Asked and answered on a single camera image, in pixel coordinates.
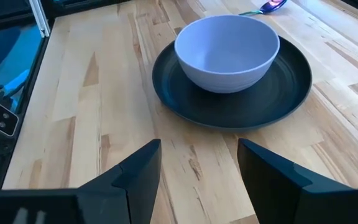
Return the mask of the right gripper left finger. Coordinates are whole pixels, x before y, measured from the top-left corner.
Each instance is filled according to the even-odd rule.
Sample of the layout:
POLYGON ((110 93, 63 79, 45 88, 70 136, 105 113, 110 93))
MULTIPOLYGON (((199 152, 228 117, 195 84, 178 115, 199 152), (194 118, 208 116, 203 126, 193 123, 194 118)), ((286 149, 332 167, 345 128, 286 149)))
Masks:
POLYGON ((161 160, 161 140, 153 139, 79 187, 81 224, 150 224, 161 160))

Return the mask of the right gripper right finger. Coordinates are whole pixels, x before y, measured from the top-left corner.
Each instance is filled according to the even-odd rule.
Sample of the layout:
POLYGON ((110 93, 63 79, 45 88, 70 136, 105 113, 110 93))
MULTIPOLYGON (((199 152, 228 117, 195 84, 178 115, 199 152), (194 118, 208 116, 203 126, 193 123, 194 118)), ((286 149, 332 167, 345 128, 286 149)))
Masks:
POLYGON ((350 187, 315 173, 248 139, 240 138, 237 161, 260 224, 293 224, 303 187, 323 182, 323 191, 350 187))

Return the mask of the black plate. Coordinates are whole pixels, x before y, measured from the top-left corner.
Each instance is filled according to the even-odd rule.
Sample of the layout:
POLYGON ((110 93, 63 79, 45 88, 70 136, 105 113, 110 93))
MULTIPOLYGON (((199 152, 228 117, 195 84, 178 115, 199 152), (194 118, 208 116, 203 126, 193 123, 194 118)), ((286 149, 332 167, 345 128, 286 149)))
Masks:
POLYGON ((181 69, 169 43, 158 55, 153 69, 154 90, 176 115, 223 131, 246 131, 280 121, 306 100, 312 86, 307 58, 288 40, 280 39, 280 50, 267 73, 245 90, 219 94, 196 86, 181 69))

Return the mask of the lavender bowl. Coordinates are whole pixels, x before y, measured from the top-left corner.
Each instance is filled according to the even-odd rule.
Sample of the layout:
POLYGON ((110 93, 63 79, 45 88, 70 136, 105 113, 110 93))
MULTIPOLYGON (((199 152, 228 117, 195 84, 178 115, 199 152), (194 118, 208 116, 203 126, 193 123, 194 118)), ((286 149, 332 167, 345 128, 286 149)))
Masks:
POLYGON ((213 93, 235 93, 257 83, 280 49, 278 34, 247 16, 209 16, 188 24, 174 49, 186 76, 213 93))

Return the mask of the iridescent purple teal spoon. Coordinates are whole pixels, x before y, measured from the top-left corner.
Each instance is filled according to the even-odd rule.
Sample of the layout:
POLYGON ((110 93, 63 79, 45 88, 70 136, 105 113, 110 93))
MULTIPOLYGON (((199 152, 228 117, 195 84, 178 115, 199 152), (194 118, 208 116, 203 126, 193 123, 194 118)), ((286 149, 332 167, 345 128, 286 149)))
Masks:
POLYGON ((256 11, 243 12, 240 16, 249 16, 254 14, 270 14, 280 9, 288 0, 268 0, 256 11))

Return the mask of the white aluminium bracket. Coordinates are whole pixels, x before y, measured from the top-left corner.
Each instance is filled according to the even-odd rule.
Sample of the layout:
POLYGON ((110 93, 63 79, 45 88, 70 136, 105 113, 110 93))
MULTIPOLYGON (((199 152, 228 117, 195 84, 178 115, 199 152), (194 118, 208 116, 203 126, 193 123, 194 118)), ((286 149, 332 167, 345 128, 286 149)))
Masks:
POLYGON ((42 7, 41 0, 29 0, 35 21, 40 31, 42 38, 50 37, 50 27, 48 24, 47 17, 42 7))

